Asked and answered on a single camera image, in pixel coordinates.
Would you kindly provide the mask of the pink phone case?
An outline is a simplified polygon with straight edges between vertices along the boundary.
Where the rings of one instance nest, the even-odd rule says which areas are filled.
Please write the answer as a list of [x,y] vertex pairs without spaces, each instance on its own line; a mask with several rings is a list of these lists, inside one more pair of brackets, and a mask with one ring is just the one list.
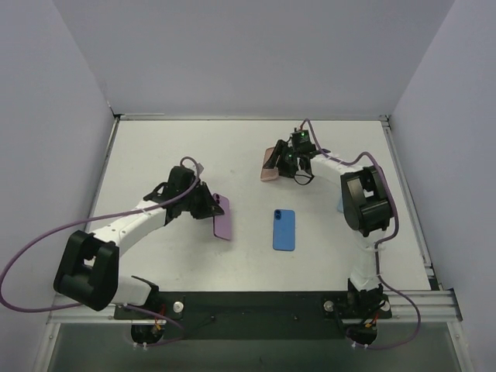
[[263,157],[263,164],[262,164],[262,169],[260,172],[260,180],[262,182],[268,182],[268,181],[274,181],[278,179],[279,177],[279,172],[278,169],[275,168],[265,168],[264,165],[265,163],[270,159],[270,156],[272,155],[274,151],[273,147],[267,148],[264,153]]

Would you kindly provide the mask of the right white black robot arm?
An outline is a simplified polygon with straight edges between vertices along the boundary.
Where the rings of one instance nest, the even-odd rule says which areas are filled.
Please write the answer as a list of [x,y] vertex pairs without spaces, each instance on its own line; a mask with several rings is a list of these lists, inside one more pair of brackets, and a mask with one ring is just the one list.
[[384,173],[371,153],[363,151],[346,162],[316,146],[308,130],[296,129],[288,140],[276,142],[263,169],[275,169],[279,176],[295,181],[317,177],[339,186],[341,212],[359,247],[349,278],[351,288],[359,293],[381,290],[380,245],[398,216]]

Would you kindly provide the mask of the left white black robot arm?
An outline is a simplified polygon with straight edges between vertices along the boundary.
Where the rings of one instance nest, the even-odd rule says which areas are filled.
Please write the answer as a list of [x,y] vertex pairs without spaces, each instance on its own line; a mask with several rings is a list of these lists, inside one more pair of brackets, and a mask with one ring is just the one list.
[[159,288],[136,275],[121,274],[119,259],[184,212],[193,219],[212,219],[215,237],[232,238],[229,199],[211,193],[197,171],[175,166],[167,181],[158,184],[121,218],[92,232],[78,230],[70,235],[54,278],[54,290],[95,311],[108,305],[131,305],[140,318],[152,318],[159,308]]

